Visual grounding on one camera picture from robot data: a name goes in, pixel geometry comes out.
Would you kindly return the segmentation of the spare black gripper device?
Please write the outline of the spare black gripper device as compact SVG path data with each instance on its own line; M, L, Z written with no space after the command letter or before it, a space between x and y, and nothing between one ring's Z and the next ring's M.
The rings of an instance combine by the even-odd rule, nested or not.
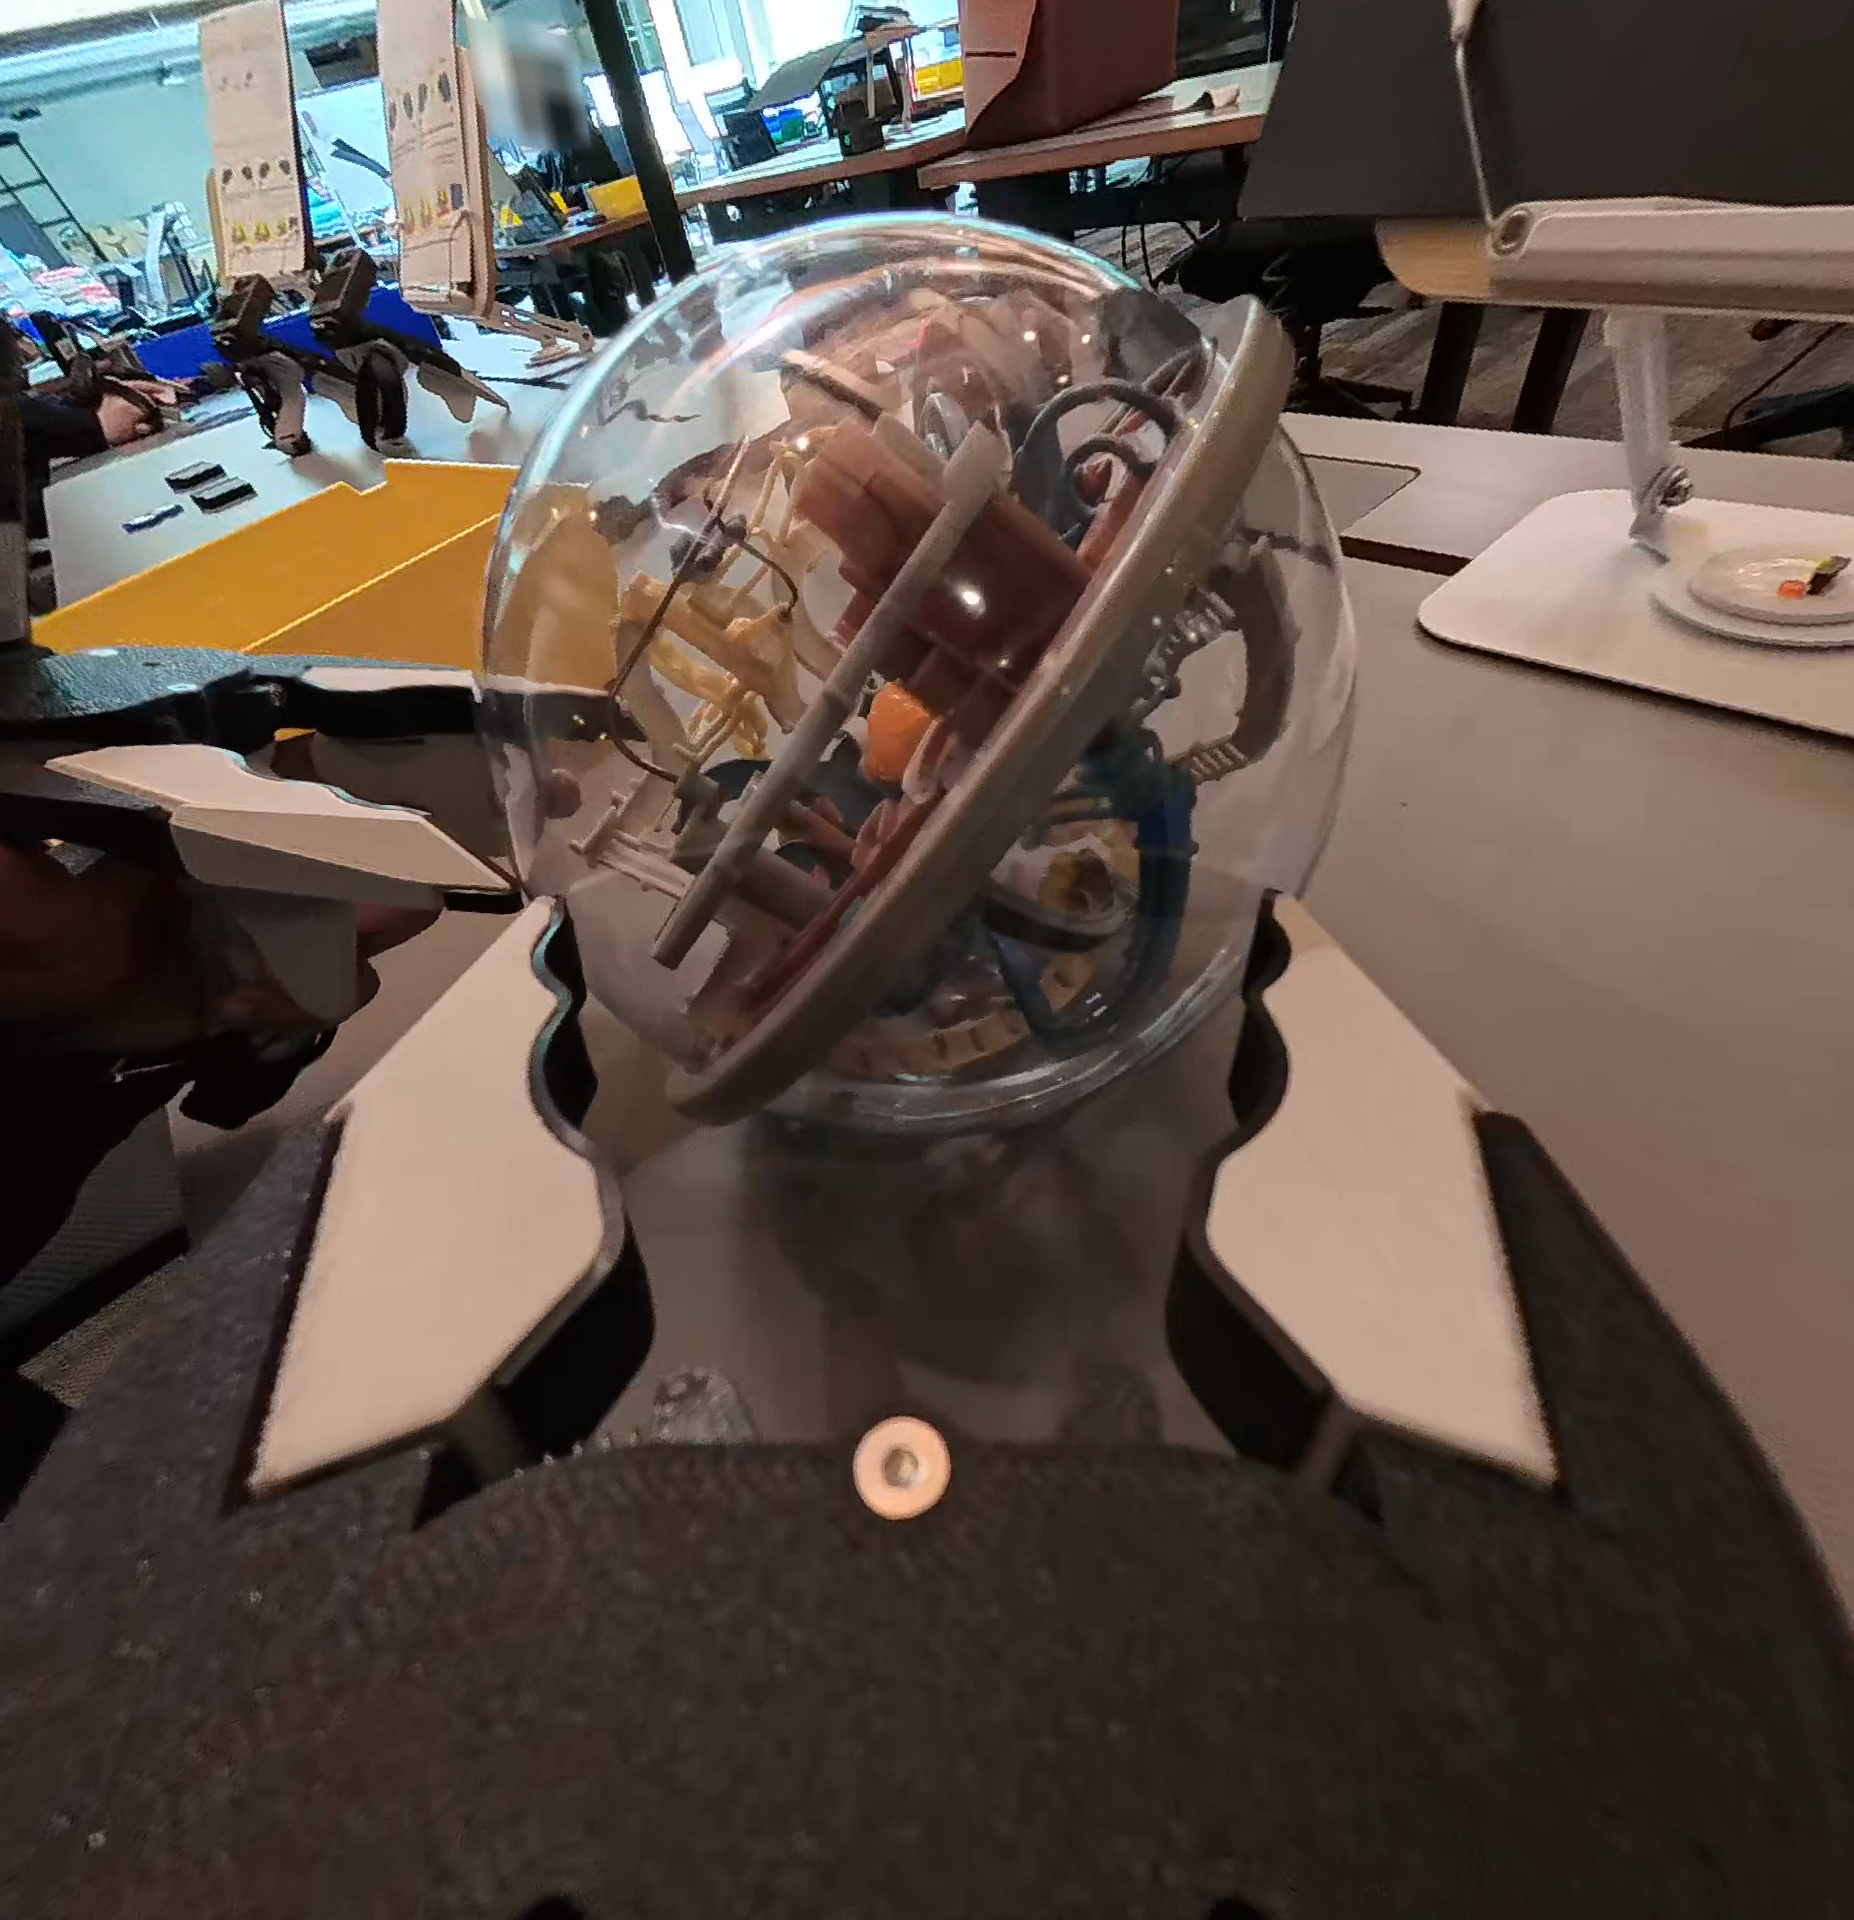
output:
M287 461L312 452L309 439L309 365L298 346L271 335L274 284L266 276L238 276L208 321L208 345L251 399L266 434Z
M404 448L410 439L410 379L420 393L441 399L453 420L476 420L476 406L487 401L509 410L479 374L458 367L436 325L382 325L372 321L375 263L361 250L337 256L309 306L312 345L329 351L322 393L349 410L361 448Z

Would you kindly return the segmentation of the clear plastic maze ball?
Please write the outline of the clear plastic maze ball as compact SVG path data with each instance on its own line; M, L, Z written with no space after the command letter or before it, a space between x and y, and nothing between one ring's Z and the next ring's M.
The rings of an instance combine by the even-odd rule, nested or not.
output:
M847 214L532 439L479 732L677 1116L1006 1131L1171 1052L1327 846L1355 621L1298 345L1015 227Z

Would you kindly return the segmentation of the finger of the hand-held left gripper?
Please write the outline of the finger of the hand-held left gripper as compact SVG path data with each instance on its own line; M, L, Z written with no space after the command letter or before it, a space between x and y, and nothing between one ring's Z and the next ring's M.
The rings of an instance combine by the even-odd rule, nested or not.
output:
M274 693L274 737L410 747L479 732L476 677L452 668L302 668Z
M420 808L274 780L228 750L82 750L54 753L51 775L163 808L179 868L206 887L375 905L512 902L512 883Z

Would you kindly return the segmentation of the black pole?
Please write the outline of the black pole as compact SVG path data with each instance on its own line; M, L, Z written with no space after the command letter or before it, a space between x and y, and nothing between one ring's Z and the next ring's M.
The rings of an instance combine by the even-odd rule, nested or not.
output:
M642 181L642 202L649 214L649 235L667 263L667 278L679 287L694 276L694 250L677 207L677 181L668 181L668 161L662 152L662 136L649 128L649 106L646 106L646 90L642 90L642 68L638 68L638 50L627 38L627 22L617 0L584 0L590 44L602 54L602 73L606 90L617 96L617 120L622 120L622 136L630 152L630 172Z

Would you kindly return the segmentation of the yellow plastic bin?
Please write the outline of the yellow plastic bin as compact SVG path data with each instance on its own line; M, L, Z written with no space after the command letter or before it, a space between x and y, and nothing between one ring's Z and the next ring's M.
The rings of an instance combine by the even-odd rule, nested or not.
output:
M476 670L512 467L393 461L32 621L51 651L201 646Z

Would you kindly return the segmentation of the grey desk brown edge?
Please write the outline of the grey desk brown edge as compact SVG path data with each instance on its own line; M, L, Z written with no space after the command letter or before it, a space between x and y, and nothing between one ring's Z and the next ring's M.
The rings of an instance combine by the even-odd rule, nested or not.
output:
M151 562L172 562L208 540L291 512L322 490L372 496L388 478L458 476L458 472L520 472L532 434L557 418L565 387L587 365L557 365L526 374L520 340L453 345L458 365L479 374L509 410L479 401L476 420L453 420L452 406L410 381L410 439L394 452L361 448L359 425L337 401L309 399L302 461L274 452L251 401L214 425L178 425L143 448L120 448L95 461L58 467L42 490L51 558L58 601L76 601L110 587ZM201 513L192 496L165 487L165 472L225 467L261 490L261 499ZM163 513L147 532L120 532L120 518Z

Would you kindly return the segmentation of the brown bag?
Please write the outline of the brown bag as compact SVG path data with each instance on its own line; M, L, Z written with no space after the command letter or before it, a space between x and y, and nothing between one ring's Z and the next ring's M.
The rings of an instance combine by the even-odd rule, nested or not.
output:
M1157 92L1179 63L1179 0L965 0L965 141L1078 133Z

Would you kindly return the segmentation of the black office chair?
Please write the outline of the black office chair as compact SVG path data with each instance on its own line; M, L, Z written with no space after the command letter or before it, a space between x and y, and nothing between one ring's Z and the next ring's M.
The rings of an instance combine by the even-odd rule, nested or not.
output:
M1229 221L1188 241L1157 276L1188 298L1229 306L1258 298L1298 346L1298 379L1288 410L1349 418L1349 420L1406 420L1414 393L1331 379L1321 367L1327 325L1371 321L1364 298L1387 278L1371 227L1280 227L1280 221Z

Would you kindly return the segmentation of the person's left forearm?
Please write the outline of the person's left forearm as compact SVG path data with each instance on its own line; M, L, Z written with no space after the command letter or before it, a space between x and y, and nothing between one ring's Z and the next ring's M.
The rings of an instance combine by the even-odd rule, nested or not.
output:
M130 1061L0 1027L0 1288L58 1234L82 1180L188 1085L179 1061Z

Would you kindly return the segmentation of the cardboard instruction board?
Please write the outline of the cardboard instruction board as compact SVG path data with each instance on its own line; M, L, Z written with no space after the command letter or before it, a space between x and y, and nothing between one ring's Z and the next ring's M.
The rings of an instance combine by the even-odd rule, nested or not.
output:
M499 298L487 141L452 0L382 0L375 68L393 152L394 284L414 316L532 345L532 374L590 360L598 340Z
M309 287L312 214L291 120L287 24L278 0L201 22L201 96L208 133L208 232L219 278Z

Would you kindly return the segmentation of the wooden office desk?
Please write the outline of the wooden office desk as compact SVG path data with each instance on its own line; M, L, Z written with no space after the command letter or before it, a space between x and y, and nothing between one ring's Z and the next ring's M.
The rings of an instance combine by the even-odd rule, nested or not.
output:
M764 196L792 196L805 185L855 185L855 181L886 181L886 176L918 176L918 165L965 152L965 114L936 114L914 128L892 128L892 136L874 152L841 152L841 141L811 141L786 159L767 159L737 172L726 172L713 181L694 181L677 191L679 213L702 213L702 207L744 207Z
M918 185L990 185L1033 181L1063 172L1101 172L1133 159L1188 159L1188 152L1239 152L1260 136L1280 63L1248 63L1201 78L1176 78L1171 90L1081 125L1069 133L953 152L914 165Z

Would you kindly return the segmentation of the person's left hand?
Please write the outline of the person's left hand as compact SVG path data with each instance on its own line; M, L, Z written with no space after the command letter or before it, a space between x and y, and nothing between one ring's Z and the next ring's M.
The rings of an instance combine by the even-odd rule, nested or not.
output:
M206 949L178 879L115 856L69 873L0 845L0 1032L143 1066L322 1027L278 983L236 981Z

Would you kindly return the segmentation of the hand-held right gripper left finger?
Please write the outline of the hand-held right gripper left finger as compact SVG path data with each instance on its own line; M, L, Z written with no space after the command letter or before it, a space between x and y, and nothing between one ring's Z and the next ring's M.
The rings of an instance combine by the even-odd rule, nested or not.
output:
M656 1344L575 930L532 902L334 1108L251 1501L441 1451L476 1484L587 1441Z

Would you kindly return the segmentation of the blue crate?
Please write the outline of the blue crate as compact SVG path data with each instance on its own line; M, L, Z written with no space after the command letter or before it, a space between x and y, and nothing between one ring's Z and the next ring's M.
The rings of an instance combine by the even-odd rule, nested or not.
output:
M375 284L365 298L365 325L393 328L393 335L410 335L420 345L441 345L447 335L436 328L436 321L414 316L393 284ZM312 316L291 310L291 316L271 316L266 335L278 340L291 351L312 351ZM172 335L147 335L130 345L136 365L147 379L154 381L192 381L206 367L219 365L219 346L208 340L208 325L188 325Z

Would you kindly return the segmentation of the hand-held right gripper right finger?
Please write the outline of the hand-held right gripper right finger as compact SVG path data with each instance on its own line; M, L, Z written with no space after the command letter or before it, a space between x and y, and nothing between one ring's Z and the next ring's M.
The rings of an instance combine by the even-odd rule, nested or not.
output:
M1222 1447L1318 1491L1364 1441L1549 1491L1489 1108L1288 898L1253 936L1229 1108L1171 1278L1171 1356Z

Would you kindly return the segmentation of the white monitor stand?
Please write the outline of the white monitor stand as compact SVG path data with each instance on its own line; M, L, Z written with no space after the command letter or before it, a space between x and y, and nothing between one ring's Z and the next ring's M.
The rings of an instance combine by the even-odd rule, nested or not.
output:
M1631 487L1535 505L1420 607L1420 627L1854 747L1854 562L1823 598L1774 598L1774 558L1854 558L1854 513L1703 496L1671 448L1662 321L1620 310L1606 345Z

